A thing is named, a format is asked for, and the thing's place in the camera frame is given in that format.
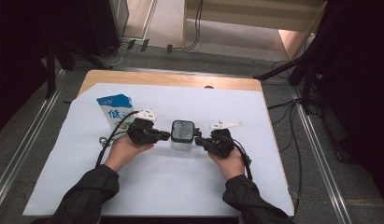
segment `table top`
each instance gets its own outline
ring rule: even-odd
[[[129,71],[90,71],[78,94],[82,94],[96,83],[122,83],[122,84],[144,84],[160,86],[180,87],[205,87],[211,86],[215,89],[262,91],[261,82],[252,78],[215,77],[213,75],[193,75],[191,73],[179,72],[129,72]]]
[[[206,85],[215,89],[205,89]],[[169,131],[173,120],[183,119],[193,121],[203,137],[209,137],[209,125],[219,119],[242,121],[243,126],[230,131],[252,159],[250,170],[262,198],[293,215],[292,199],[258,80],[92,70],[69,108],[25,207],[25,216],[52,215],[64,194],[94,167],[102,149],[98,139],[110,133],[96,99],[119,93],[130,96],[136,110],[152,108],[157,117],[153,128],[161,131]],[[195,145],[188,152],[174,150],[170,145],[171,141],[159,141],[154,149],[141,153],[119,171],[120,192],[105,203],[101,214],[239,216],[238,211],[221,200],[225,180],[206,152]]]

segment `motion capture marker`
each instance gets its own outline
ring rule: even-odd
[[[211,130],[223,130],[228,128],[233,128],[237,126],[242,126],[242,122],[231,122],[231,121],[219,121],[218,123],[215,123],[213,125],[209,126],[209,129]]]
[[[156,116],[154,115],[153,111],[151,111],[150,109],[142,110],[139,113],[135,114],[134,116],[137,119],[156,121]]]
[[[146,51],[146,49],[148,48],[148,43],[149,43],[149,39],[146,39],[143,41],[141,52]]]
[[[130,43],[128,44],[127,50],[132,49],[134,47],[134,44],[135,44],[135,39],[130,41]]]
[[[172,52],[172,45],[167,45],[167,53],[171,53]]]

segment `black sleeve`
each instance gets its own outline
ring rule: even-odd
[[[96,223],[104,202],[119,192],[119,175],[105,165],[87,172],[70,189],[48,224]]]
[[[281,209],[263,200],[255,183],[244,175],[226,182],[223,201],[241,212],[245,224],[292,223]]]

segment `white paper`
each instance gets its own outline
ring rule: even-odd
[[[152,109],[153,128],[171,131],[176,119],[190,120],[209,137],[218,120],[241,121],[230,129],[250,158],[250,169],[263,199],[289,216],[293,205],[277,143],[260,91],[232,91],[149,85],[99,83],[71,105],[57,143],[24,210],[26,216],[52,215],[65,193],[91,170],[101,151],[99,137],[110,129],[96,99],[124,94],[135,110]],[[120,172],[120,192],[104,204],[104,216],[236,217],[221,200],[225,180],[202,147],[191,151],[160,141]]]

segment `hand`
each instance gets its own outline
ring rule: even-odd
[[[118,172],[125,164],[143,151],[153,148],[153,144],[136,145],[128,134],[116,139],[110,149],[105,165],[115,172]]]
[[[244,162],[241,158],[241,153],[234,148],[227,158],[218,157],[208,152],[208,156],[219,166],[221,174],[226,180],[229,180],[237,175],[245,174]]]

